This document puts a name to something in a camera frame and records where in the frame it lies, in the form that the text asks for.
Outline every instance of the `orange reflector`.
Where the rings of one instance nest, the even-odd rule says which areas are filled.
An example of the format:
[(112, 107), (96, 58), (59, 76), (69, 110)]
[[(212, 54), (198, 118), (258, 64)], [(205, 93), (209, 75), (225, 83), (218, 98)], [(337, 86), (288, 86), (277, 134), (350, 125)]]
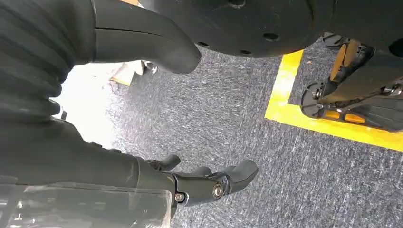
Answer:
[(358, 115), (353, 115), (353, 114), (347, 114), (345, 115), (344, 120), (346, 121), (350, 121), (350, 122), (354, 122), (354, 123), (359, 123), (359, 124), (363, 124), (365, 123), (365, 119), (359, 117)]
[(325, 117), (338, 120), (340, 118), (340, 113), (335, 111), (326, 111)]

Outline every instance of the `wheel hole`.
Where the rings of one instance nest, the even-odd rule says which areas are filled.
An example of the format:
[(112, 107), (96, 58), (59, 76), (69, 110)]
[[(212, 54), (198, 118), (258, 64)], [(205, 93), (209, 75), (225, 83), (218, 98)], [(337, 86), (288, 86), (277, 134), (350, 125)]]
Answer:
[(202, 47), (205, 47), (205, 48), (209, 48), (209, 47), (210, 47), (208, 44), (206, 44), (206, 43), (204, 43), (204, 42), (199, 42), (199, 43), (197, 43), (197, 44), (200, 45), (200, 46), (202, 46)]
[(278, 35), (274, 34), (274, 33), (265, 33), (265, 34), (263, 34), (263, 37), (267, 41), (277, 41), (278, 40)]
[(252, 55), (252, 52), (247, 51), (247, 50), (241, 50), (240, 52), (241, 52), (243, 55), (246, 55), (246, 56)]
[(234, 8), (241, 8), (245, 5), (245, 0), (228, 0), (228, 3)]
[(403, 38), (393, 42), (389, 46), (389, 51), (395, 56), (403, 58)]

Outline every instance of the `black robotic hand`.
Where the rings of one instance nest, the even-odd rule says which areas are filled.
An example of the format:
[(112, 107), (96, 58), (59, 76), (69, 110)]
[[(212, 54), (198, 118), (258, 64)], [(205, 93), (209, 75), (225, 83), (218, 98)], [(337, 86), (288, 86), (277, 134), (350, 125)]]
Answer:
[(145, 161), (106, 150), (51, 117), (60, 108), (49, 98), (59, 96), (74, 65), (143, 59), (174, 73), (193, 71), (201, 55), (171, 20), (118, 0), (0, 0), (0, 11), (0, 185), (14, 180), (23, 189), (7, 204), (11, 211), (25, 186), (63, 182), (164, 190), (173, 216), (178, 205), (218, 200), (256, 176), (249, 160), (215, 174), (205, 167), (169, 172), (175, 156)]

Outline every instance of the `screw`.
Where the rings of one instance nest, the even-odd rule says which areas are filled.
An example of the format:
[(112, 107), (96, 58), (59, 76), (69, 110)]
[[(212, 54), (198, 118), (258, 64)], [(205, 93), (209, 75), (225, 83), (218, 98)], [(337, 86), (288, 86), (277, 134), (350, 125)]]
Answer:
[(220, 198), (222, 196), (222, 186), (220, 184), (214, 185), (213, 196), (215, 198)]
[(398, 96), (402, 93), (402, 88), (398, 87), (396, 89), (394, 89), (390, 94), (388, 94), (388, 96)]
[(316, 91), (312, 92), (312, 98), (313, 98), (314, 100), (319, 99), (321, 95), (322, 95), (322, 93), (320, 92), (319, 89), (317, 89)]
[(179, 203), (185, 201), (185, 195), (183, 193), (176, 193), (175, 194), (175, 201), (179, 202)]

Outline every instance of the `robotic hand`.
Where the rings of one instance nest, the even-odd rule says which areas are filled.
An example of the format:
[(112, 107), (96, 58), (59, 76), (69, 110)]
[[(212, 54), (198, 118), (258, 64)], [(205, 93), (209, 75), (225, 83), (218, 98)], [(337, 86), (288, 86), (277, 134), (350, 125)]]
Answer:
[[(92, 199), (96, 194), (84, 197), (82, 189), (94, 186), (137, 195), (140, 190), (168, 192), (173, 216), (178, 206), (219, 200), (244, 189), (256, 176), (257, 165), (249, 160), (217, 173), (207, 167), (170, 172), (180, 162), (175, 155), (145, 161), (106, 150), (83, 141), (72, 124), (51, 117), (60, 107), (49, 98), (60, 94), (61, 83), (77, 64), (143, 59), (174, 73), (193, 71), (201, 55), (171, 20), (117, 0), (0, 0), (0, 11), (0, 200), (6, 202), (0, 206), (0, 228), (29, 227), (22, 218), (24, 209), (39, 205), (56, 208), (52, 213), (62, 211), (58, 218), (64, 221), (73, 204), (81, 208), (80, 215), (104, 220), (122, 216), (116, 207), (105, 208), (122, 206), (121, 194), (109, 195), (114, 200), (108, 203), (107, 197)], [(61, 191), (60, 183), (80, 191)], [(38, 195), (44, 190), (45, 195)], [(31, 198), (24, 201), (27, 195)], [(89, 201), (96, 205), (91, 213), (83, 209), (92, 205)], [(153, 202), (130, 202), (126, 210), (160, 213)], [(16, 209), (22, 212), (10, 219)], [(37, 215), (43, 220), (43, 213)], [(32, 218), (30, 224), (38, 221)], [(126, 223), (144, 224), (130, 216)]]

